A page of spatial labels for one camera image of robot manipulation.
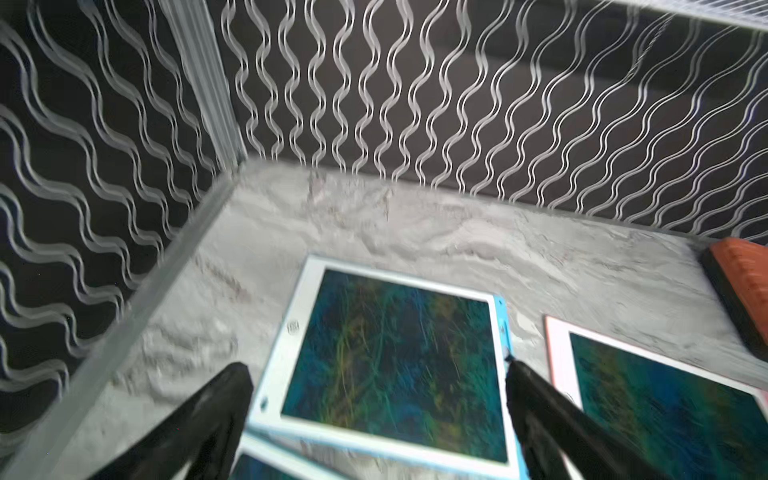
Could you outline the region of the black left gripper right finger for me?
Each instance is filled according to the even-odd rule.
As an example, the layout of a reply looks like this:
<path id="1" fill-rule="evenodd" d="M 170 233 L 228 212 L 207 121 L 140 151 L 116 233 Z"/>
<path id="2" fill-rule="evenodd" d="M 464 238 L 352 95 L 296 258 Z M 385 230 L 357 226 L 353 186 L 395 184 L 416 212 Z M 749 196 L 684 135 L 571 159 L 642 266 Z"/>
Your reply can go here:
<path id="1" fill-rule="evenodd" d="M 531 479 L 664 479 L 656 467 L 590 419 L 524 362 L 507 358 L 505 388 Z"/>

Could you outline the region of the pink writing tablet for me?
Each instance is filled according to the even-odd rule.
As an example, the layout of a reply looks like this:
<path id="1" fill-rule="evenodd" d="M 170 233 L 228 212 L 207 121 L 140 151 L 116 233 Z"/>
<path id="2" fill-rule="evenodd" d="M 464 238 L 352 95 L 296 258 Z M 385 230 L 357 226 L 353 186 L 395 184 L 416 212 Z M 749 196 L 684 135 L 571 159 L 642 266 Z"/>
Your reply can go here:
<path id="1" fill-rule="evenodd" d="M 553 385 L 671 479 L 764 479 L 767 393 L 547 316 Z"/>

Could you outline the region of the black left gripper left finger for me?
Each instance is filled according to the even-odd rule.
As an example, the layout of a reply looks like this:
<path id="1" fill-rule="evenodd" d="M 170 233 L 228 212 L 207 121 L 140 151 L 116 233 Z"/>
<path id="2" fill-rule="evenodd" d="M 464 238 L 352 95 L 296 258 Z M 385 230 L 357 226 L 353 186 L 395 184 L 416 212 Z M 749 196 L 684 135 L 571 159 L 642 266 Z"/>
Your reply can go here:
<path id="1" fill-rule="evenodd" d="M 93 479 L 227 479 L 253 394 L 248 367 L 227 365 Z"/>

